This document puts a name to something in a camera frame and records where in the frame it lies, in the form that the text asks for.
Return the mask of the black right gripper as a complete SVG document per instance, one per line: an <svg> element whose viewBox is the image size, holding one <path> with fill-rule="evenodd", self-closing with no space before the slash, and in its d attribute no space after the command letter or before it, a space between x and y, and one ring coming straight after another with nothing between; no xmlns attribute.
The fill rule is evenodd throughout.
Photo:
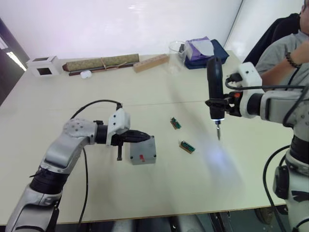
<svg viewBox="0 0 309 232"><path fill-rule="evenodd" d="M242 99L242 92L232 91L223 95L223 99L209 99L205 104L211 109L225 109L231 116L241 116L240 102Z"/></svg>

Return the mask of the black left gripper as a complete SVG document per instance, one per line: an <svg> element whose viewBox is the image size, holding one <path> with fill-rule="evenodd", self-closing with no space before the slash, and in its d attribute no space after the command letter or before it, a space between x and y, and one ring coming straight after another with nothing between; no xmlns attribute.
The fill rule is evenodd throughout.
<svg viewBox="0 0 309 232"><path fill-rule="evenodd" d="M118 147L117 161L122 160L122 147L124 143L140 143L150 139L150 135L139 130L128 130L123 134L114 134L111 145Z"/></svg>

